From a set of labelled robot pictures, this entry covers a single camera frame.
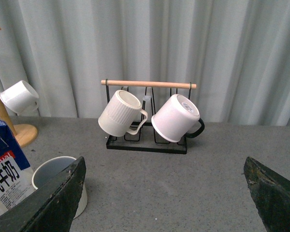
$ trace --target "red label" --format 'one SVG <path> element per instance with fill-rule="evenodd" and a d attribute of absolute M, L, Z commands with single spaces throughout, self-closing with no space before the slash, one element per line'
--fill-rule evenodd
<path fill-rule="evenodd" d="M 14 155 L 13 151 L 11 151 L 11 150 L 5 152 L 2 156 L 0 156 L 0 163 L 9 157 L 13 157 L 15 159 L 15 155 Z"/>

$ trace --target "wooden round base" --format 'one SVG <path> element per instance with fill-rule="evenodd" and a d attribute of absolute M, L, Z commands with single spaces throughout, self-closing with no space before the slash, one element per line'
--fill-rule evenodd
<path fill-rule="evenodd" d="M 29 124 L 14 125 L 17 135 L 15 136 L 20 147 L 31 144 L 38 136 L 38 129 Z"/>

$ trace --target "gray curtain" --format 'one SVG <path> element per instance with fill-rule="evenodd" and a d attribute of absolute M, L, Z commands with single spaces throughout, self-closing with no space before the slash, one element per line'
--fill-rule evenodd
<path fill-rule="evenodd" d="M 98 118 L 101 80 L 143 80 L 196 83 L 207 122 L 290 125 L 290 0 L 0 0 L 0 27 L 0 91 L 28 81 L 28 116 Z"/>

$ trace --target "milk carton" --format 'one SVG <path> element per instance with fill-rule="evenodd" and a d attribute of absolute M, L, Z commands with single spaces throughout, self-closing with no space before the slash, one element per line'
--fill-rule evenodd
<path fill-rule="evenodd" d="M 0 215 L 33 193 L 33 170 L 10 128 L 0 121 Z"/>

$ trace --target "white mug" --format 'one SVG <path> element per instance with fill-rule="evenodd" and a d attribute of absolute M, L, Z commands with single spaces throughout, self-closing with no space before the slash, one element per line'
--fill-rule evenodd
<path fill-rule="evenodd" d="M 198 121 L 201 127 L 194 133 L 187 133 Z M 198 108 L 188 98 L 179 94 L 174 94 L 168 99 L 152 116 L 151 123 L 161 137 L 173 143 L 179 142 L 182 136 L 197 137 L 205 128 Z"/>
<path fill-rule="evenodd" d="M 145 116 L 144 120 L 141 121 L 136 130 L 131 130 L 129 127 L 139 113 Z M 126 132 L 132 135 L 137 134 L 147 118 L 147 112 L 142 109 L 141 102 L 133 94 L 124 90 L 117 90 L 99 117 L 98 122 L 106 133 L 120 137 L 124 136 Z"/>
<path fill-rule="evenodd" d="M 0 92 L 0 99 L 6 107 L 18 115 L 39 107 L 39 95 L 26 81 L 19 81 Z"/>
<path fill-rule="evenodd" d="M 50 159 L 40 165 L 37 170 L 33 173 L 32 176 L 32 185 L 35 189 L 42 187 L 46 184 L 50 179 L 55 177 L 58 173 L 60 173 L 63 169 L 68 167 L 71 163 L 76 160 L 74 157 L 70 156 L 60 156 L 53 159 Z M 81 199 L 78 203 L 78 208 L 75 213 L 74 218 L 78 217 L 86 208 L 87 205 L 87 192 L 85 183 L 83 184 L 83 192 Z"/>

